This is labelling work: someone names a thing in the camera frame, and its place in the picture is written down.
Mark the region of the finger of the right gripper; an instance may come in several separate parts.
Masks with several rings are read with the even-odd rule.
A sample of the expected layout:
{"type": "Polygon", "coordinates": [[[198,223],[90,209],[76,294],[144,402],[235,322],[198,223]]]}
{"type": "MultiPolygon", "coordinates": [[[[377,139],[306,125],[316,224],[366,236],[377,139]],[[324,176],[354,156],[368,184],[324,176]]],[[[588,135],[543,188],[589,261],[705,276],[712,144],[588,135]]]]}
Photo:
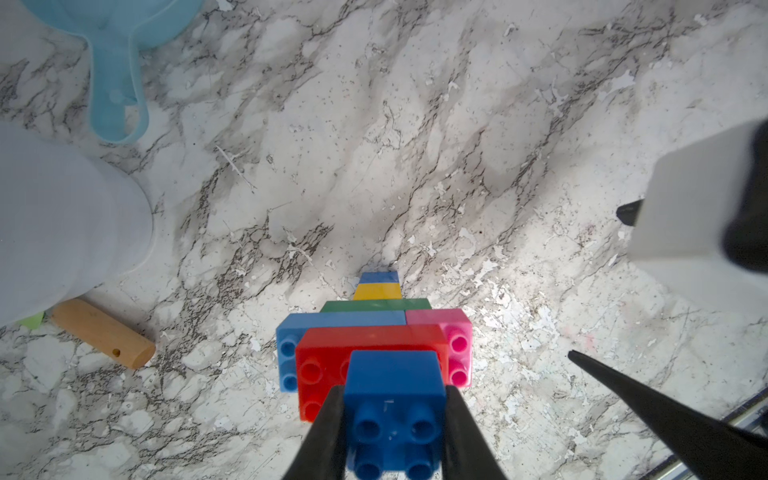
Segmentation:
{"type": "Polygon", "coordinates": [[[642,204],[642,199],[623,204],[616,209],[616,217],[623,225],[634,227],[639,217],[642,204]]]}
{"type": "MultiPolygon", "coordinates": [[[[652,420],[654,420],[654,418],[661,417],[661,415],[663,414],[670,414],[672,416],[672,419],[680,420],[682,418],[682,415],[680,413],[674,413],[670,406],[665,406],[663,404],[663,401],[666,399],[677,402],[676,400],[666,395],[663,395],[660,392],[576,350],[569,351],[568,358],[577,366],[579,366],[581,369],[583,369],[585,372],[587,372],[589,375],[591,375],[596,380],[601,382],[605,387],[610,389],[618,397],[620,397],[630,407],[630,409],[652,431],[653,431],[651,427],[652,420]]],[[[656,433],[656,432],[654,433],[661,440],[662,434],[656,433]]],[[[734,477],[731,479],[759,479],[759,478],[734,477]]]]}

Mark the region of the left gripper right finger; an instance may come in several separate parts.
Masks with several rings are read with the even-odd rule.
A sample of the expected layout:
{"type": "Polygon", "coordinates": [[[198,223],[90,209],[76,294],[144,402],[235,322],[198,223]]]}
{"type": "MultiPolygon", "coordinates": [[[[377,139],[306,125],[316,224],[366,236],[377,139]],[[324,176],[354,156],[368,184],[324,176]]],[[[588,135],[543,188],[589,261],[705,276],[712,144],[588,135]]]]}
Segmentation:
{"type": "Polygon", "coordinates": [[[446,387],[442,477],[446,480],[506,480],[460,391],[446,387]]]}

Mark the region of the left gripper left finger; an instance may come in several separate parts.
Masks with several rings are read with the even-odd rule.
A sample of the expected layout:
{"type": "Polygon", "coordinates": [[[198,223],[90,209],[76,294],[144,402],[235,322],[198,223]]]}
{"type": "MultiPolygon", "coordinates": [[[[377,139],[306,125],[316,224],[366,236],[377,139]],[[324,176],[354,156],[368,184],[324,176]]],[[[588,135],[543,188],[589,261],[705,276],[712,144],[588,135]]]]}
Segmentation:
{"type": "Polygon", "coordinates": [[[341,480],[347,457],[344,387],[333,387],[283,480],[341,480]]]}

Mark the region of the red long lego brick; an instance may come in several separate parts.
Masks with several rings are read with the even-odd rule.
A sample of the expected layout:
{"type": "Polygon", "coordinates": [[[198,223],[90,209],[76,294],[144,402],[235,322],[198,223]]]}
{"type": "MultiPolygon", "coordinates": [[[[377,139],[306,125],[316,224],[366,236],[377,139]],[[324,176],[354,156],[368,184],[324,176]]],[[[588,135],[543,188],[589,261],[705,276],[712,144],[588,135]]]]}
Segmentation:
{"type": "Polygon", "coordinates": [[[447,380],[449,347],[436,325],[312,328],[296,351],[299,416],[312,423],[332,387],[346,383],[350,355],[356,350],[434,351],[447,380]]]}

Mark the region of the pink small lego brick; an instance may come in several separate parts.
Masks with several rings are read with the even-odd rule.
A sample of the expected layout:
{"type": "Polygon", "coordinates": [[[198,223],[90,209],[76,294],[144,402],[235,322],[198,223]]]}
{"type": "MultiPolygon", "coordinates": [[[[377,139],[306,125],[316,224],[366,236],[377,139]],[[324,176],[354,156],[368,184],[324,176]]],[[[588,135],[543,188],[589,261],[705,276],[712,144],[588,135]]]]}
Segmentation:
{"type": "Polygon", "coordinates": [[[462,309],[408,310],[408,325],[437,325],[446,337],[449,361],[446,383],[467,388],[472,383],[472,322],[462,309]]]}

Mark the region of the green long lego brick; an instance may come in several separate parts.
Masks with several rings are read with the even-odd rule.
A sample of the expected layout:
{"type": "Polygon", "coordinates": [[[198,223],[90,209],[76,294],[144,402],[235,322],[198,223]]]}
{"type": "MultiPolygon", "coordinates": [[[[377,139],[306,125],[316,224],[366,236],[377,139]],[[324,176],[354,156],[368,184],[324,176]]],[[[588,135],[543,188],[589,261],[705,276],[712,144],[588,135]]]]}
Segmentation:
{"type": "Polygon", "coordinates": [[[431,304],[427,299],[378,299],[378,300],[336,300],[327,301],[322,313],[338,312],[368,312],[368,311],[410,311],[430,310],[431,304]]]}

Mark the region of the yellow small lego brick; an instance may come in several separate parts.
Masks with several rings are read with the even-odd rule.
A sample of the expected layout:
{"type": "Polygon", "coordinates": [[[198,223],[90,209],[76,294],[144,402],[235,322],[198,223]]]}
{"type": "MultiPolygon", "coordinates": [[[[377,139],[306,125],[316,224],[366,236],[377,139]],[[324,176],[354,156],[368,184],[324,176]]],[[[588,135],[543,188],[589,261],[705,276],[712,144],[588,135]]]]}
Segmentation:
{"type": "Polygon", "coordinates": [[[353,296],[354,301],[402,299],[398,283],[360,283],[353,296]]]}

